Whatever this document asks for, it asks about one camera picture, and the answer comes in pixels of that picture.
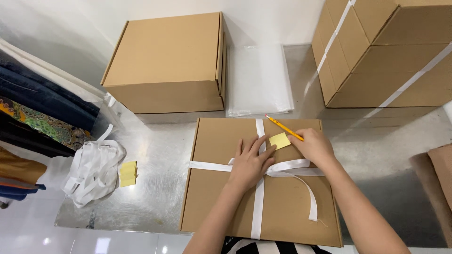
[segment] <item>metal table surface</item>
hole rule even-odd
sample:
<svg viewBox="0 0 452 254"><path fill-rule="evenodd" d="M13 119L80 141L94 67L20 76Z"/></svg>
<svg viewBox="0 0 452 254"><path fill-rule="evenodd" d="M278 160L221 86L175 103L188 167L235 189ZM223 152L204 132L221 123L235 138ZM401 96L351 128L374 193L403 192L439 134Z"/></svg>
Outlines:
<svg viewBox="0 0 452 254"><path fill-rule="evenodd" d="M316 118L324 106L312 49L288 46L284 51L295 110L275 117ZM109 139L126 148L124 161L137 161L136 185L117 188L82 209L66 196L55 225L191 234L180 232L178 225L196 118L224 117L224 112L134 115L120 103L114 108L124 128ZM389 134L330 138L346 171L408 246L446 247L432 205L409 163L411 156L452 140L452 126L442 108ZM344 244L353 244L340 220Z"/></svg>

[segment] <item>stack of plastic bags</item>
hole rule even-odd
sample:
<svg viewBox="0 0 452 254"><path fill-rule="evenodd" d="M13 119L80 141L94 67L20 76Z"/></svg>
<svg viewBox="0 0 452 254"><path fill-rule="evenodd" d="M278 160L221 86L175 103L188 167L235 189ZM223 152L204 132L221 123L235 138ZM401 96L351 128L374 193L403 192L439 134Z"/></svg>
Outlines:
<svg viewBox="0 0 452 254"><path fill-rule="evenodd" d="M281 45L231 48L227 72L226 117L293 110L286 58Z"/></svg>

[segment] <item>white wall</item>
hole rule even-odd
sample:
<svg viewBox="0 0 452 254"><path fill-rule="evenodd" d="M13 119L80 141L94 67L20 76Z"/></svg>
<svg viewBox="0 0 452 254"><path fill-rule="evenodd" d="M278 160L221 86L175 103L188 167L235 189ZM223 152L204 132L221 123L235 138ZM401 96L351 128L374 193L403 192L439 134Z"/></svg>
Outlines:
<svg viewBox="0 0 452 254"><path fill-rule="evenodd" d="M234 46L310 43L324 0L0 0L0 37L98 83L126 20L223 11Z"/></svg>

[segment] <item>pencil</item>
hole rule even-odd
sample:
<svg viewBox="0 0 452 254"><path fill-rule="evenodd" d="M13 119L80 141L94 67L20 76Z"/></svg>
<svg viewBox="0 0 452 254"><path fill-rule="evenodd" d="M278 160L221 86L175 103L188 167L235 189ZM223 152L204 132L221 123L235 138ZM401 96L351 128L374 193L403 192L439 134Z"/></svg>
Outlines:
<svg viewBox="0 0 452 254"><path fill-rule="evenodd" d="M274 122L274 123L277 124L279 127L281 127L283 130L285 130L285 131L287 131L288 133L290 133L292 136L295 136L295 137L297 137L299 140L304 141L304 139L303 139L300 135L298 135L298 134L296 134L295 132L291 131L289 128L285 127L282 123L280 123L280 122L276 121L275 119L269 117L267 114L265 114L265 116L266 116L268 119L270 119L270 121Z"/></svg>

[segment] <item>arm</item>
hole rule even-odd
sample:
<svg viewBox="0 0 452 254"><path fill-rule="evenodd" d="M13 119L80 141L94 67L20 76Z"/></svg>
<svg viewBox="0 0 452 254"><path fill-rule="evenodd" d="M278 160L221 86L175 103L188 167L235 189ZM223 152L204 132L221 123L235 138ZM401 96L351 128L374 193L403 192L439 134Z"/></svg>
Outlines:
<svg viewBox="0 0 452 254"><path fill-rule="evenodd" d="M302 142L289 136L290 142L307 159L316 164L330 182L334 197L358 252L362 254L409 254L410 251L402 239L338 162L330 141L322 133L313 129L302 129L296 133L304 137L305 141Z"/></svg>
<svg viewBox="0 0 452 254"><path fill-rule="evenodd" d="M275 151L276 146L272 146L258 155L259 147L266 138L266 136L259 139L255 137L245 145L243 151L243 142L241 139L239 140L229 180L201 227L185 247L183 254L217 254L221 252L226 229L244 193L257 184L268 167L275 161L274 158L269 157Z"/></svg>

